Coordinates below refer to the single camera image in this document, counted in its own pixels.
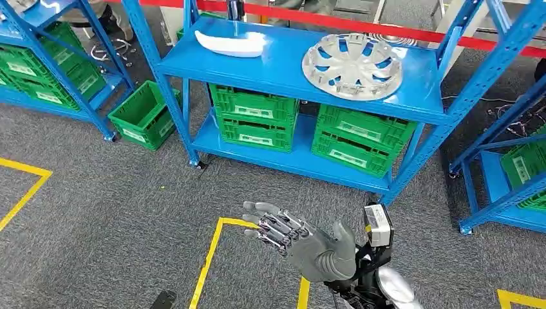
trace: robotic hand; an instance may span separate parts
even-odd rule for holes
[[[275,205],[246,201],[243,207],[254,213],[243,219],[259,227],[245,230],[245,235],[274,247],[305,279],[323,281],[339,293],[347,308],[422,309],[404,278],[384,266],[390,261],[393,232],[382,205],[364,208],[368,235],[364,246],[356,245],[351,229],[339,222],[334,224],[332,239]]]
[[[334,224],[334,239],[313,225],[269,203],[246,201],[243,207],[256,213],[243,220],[259,226],[245,235],[273,246],[311,282],[346,280],[356,271],[355,236],[341,222]]]

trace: crate label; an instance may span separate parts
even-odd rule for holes
[[[348,154],[344,154],[339,150],[332,149],[330,151],[330,156],[333,156],[334,158],[338,158],[342,161],[345,161],[354,165],[358,165],[362,168],[366,168],[367,161],[355,158],[354,156],[350,156]]]
[[[376,142],[381,141],[381,133],[370,131],[368,129],[364,129],[362,127],[355,126],[353,124],[350,124],[345,121],[341,121],[339,126],[337,126],[338,129],[342,129],[343,131],[353,133],[356,135],[359,135],[361,137],[367,138],[369,140],[374,140]]]
[[[89,76],[83,83],[80,84],[78,90],[81,93],[85,93],[89,87],[91,87],[99,79],[96,75]]]
[[[20,64],[11,63],[11,62],[8,62],[8,66],[10,67],[10,70],[12,71],[27,74],[27,75],[37,76],[36,73],[34,73],[34,71],[32,71],[32,69],[27,66],[21,66]]]
[[[163,137],[165,136],[165,134],[167,134],[167,132],[169,132],[169,130],[173,127],[174,125],[174,122],[173,120],[169,120],[162,128],[161,130],[159,130],[159,136]]]
[[[51,102],[62,104],[61,100],[59,100],[59,98],[57,98],[54,95],[50,95],[50,94],[42,93],[42,92],[37,92],[36,95],[38,96],[38,98],[41,98],[42,100],[48,100]]]
[[[242,142],[273,146],[273,139],[271,138],[263,138],[263,137],[250,136],[246,134],[239,134],[239,140]]]
[[[512,162],[514,162],[514,166],[516,167],[516,171],[518,172],[518,176],[520,177],[522,183],[525,183],[527,180],[531,179],[531,176],[527,171],[527,167],[525,166],[525,160],[522,156],[517,156],[516,158],[513,158]]]
[[[59,52],[57,55],[53,57],[55,61],[57,61],[58,65],[61,65],[66,59],[70,58],[74,53],[72,51],[69,51],[68,49],[64,49],[63,51]]]
[[[123,133],[126,134],[129,137],[134,138],[135,140],[139,140],[139,141],[141,141],[143,143],[146,143],[146,140],[144,139],[144,137],[142,135],[133,133],[133,132],[127,130],[127,129],[123,129]]]
[[[240,115],[273,119],[273,111],[270,109],[248,108],[246,106],[235,105],[233,112]]]

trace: white plastic object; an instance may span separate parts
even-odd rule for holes
[[[361,33],[323,37],[301,67],[315,87],[348,100],[384,98],[402,84],[402,64],[393,48]]]
[[[198,30],[195,31],[197,41],[204,48],[222,55],[242,58],[261,56],[265,40],[260,33],[255,34],[247,33],[246,39],[230,39],[227,37],[211,37],[202,34]]]

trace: red barrier rope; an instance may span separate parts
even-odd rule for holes
[[[120,2],[120,0],[107,0],[109,2]],[[141,5],[153,6],[170,6],[181,8],[184,6],[183,0],[140,0]],[[224,12],[227,6],[223,1],[197,0],[197,6],[201,10]],[[363,21],[351,21],[334,16],[313,14],[304,11],[289,10],[286,8],[278,8],[274,6],[263,6],[245,3],[245,13],[254,15],[264,15],[267,17],[275,17],[289,21],[297,21],[299,23],[315,24],[328,28],[337,28],[350,30],[355,32],[370,32],[383,35],[394,35],[396,37],[405,37],[418,41],[439,43],[444,38],[444,33],[418,30],[412,28],[402,28],[396,26],[388,26],[385,24],[373,24]],[[459,46],[472,48],[475,50],[491,51],[496,45],[494,41],[476,39],[474,37],[462,37],[458,42]],[[520,55],[525,57],[546,58],[546,49],[528,46],[525,47]]]

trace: white label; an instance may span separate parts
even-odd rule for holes
[[[42,100],[48,100],[48,101],[51,101],[51,102],[62,104],[61,100],[59,100],[59,98],[57,98],[54,95],[47,94],[47,93],[42,93],[42,92],[37,92],[36,95],[38,96],[38,98],[41,98]]]
[[[66,48],[63,51],[60,51],[57,55],[53,57],[55,61],[57,61],[57,64],[61,65],[66,59],[70,58],[74,53],[72,51],[68,51]]]
[[[85,91],[87,91],[87,89],[89,89],[89,87],[91,87],[97,81],[97,79],[99,78],[95,75],[89,76],[83,83],[80,84],[80,86],[78,87],[78,90],[81,93],[84,93]]]
[[[8,62],[8,66],[10,67],[10,70],[12,71],[27,74],[27,75],[37,76],[36,73],[34,73],[34,71],[32,71],[32,69],[27,66],[21,66],[20,64],[11,63],[11,62]]]
[[[527,171],[527,167],[525,166],[525,160],[522,156],[513,158],[512,162],[514,162],[514,166],[516,167],[516,171],[518,172],[518,176],[520,177],[522,183],[525,183],[527,180],[531,179],[531,176]]]
[[[366,168],[366,163],[367,163],[366,161],[355,158],[354,156],[350,156],[348,154],[344,154],[341,151],[332,149],[330,151],[330,156],[333,156],[334,158],[338,158],[342,161],[349,162],[351,164]]]
[[[271,138],[262,138],[262,137],[239,134],[239,140],[242,142],[273,146],[273,140]]]
[[[273,111],[270,109],[259,109],[259,108],[247,108],[245,106],[235,105],[235,114],[256,116],[262,118],[273,119]]]
[[[127,129],[123,129],[123,133],[125,133],[127,136],[130,136],[132,138],[134,138],[135,140],[139,140],[143,143],[146,143],[146,140],[144,139],[144,137],[142,135],[139,135],[139,134],[136,134],[136,133],[133,133]]]
[[[159,136],[163,137],[169,130],[173,127],[174,122],[172,120],[169,120],[162,128],[159,130]]]
[[[385,212],[383,211],[383,207],[381,207],[381,205],[371,205],[370,207],[373,211],[373,217],[375,217],[376,226],[374,227],[379,227],[383,224],[389,224],[387,216],[385,215]]]
[[[374,140],[376,142],[381,141],[381,133],[370,131],[368,129],[365,129],[363,127],[358,127],[353,124],[350,124],[345,121],[341,121],[339,126],[337,126],[338,129],[342,129],[343,131],[353,133],[356,135],[359,135],[361,137],[367,138],[369,140]]]

